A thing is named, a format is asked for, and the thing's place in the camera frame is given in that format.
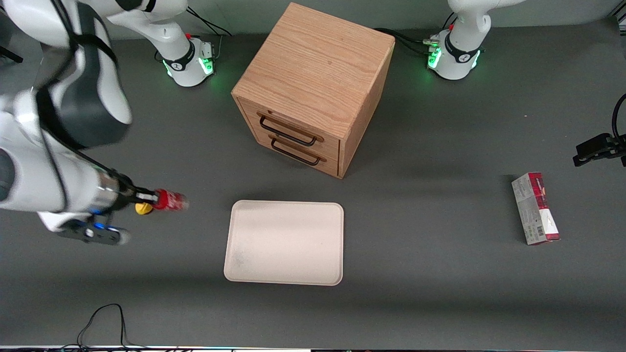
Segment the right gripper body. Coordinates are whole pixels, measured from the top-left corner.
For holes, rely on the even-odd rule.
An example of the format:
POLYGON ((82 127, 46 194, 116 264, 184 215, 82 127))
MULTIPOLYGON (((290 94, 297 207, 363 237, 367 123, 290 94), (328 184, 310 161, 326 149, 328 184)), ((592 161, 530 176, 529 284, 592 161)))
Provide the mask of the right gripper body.
POLYGON ((128 199, 128 187, 135 186, 131 178, 115 169, 94 168, 96 191, 91 201, 92 214, 109 214, 116 199, 128 199))

